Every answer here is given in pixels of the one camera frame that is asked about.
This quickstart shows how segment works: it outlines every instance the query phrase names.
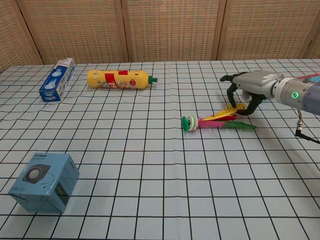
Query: yellow bottle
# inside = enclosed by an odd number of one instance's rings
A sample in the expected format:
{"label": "yellow bottle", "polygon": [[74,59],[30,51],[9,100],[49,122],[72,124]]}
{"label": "yellow bottle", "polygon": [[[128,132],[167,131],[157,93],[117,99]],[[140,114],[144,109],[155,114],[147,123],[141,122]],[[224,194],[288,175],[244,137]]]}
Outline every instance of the yellow bottle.
{"label": "yellow bottle", "polygon": [[158,79],[139,70],[90,70],[88,85],[93,88],[144,89]]}

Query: robotic arm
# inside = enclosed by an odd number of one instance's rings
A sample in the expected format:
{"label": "robotic arm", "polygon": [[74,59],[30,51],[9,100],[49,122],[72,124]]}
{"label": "robotic arm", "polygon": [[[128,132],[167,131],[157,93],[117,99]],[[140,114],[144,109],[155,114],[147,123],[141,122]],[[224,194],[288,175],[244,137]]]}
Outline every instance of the robotic arm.
{"label": "robotic arm", "polygon": [[252,97],[247,109],[238,110],[238,114],[250,115],[263,100],[275,98],[278,103],[298,109],[299,121],[295,135],[320,144],[319,141],[301,133],[303,122],[300,111],[304,110],[320,115],[320,82],[312,82],[309,77],[304,79],[284,77],[282,73],[265,70],[225,75],[220,81],[231,82],[231,86],[226,92],[228,100],[234,108],[236,107],[234,92],[237,89],[242,89],[242,95],[245,99]]}

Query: wall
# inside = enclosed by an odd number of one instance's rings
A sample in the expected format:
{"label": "wall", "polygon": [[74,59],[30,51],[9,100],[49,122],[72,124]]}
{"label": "wall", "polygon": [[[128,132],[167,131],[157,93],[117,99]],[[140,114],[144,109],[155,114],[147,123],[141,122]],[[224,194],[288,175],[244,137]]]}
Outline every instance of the wall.
{"label": "wall", "polygon": [[320,0],[2,0],[0,7],[8,23],[0,26],[0,71],[65,57],[320,58]]}

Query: white grid mat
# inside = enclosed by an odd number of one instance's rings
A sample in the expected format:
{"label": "white grid mat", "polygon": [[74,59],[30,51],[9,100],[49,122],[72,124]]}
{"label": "white grid mat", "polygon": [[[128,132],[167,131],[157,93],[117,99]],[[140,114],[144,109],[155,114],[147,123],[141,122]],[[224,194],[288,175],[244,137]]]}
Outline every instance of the white grid mat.
{"label": "white grid mat", "polygon": [[[77,64],[66,98],[45,104],[51,68],[0,75],[1,239],[320,238],[320,146],[294,137],[292,108],[264,101],[241,119],[256,130],[181,128],[182,116],[224,108],[225,74],[298,77],[320,73],[320,59]],[[158,83],[92,89],[95,68],[143,69]],[[319,117],[303,119],[303,133],[320,138]],[[79,168],[61,215],[26,212],[7,195],[35,151],[69,153]]]}

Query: pink feather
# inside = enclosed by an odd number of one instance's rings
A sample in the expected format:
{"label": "pink feather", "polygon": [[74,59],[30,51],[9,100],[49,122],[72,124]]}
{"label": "pink feather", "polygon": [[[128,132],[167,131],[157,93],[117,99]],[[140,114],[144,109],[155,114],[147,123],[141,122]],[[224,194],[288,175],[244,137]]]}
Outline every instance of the pink feather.
{"label": "pink feather", "polygon": [[225,123],[221,121],[204,121],[203,119],[198,119],[198,126],[200,128],[221,128]]}

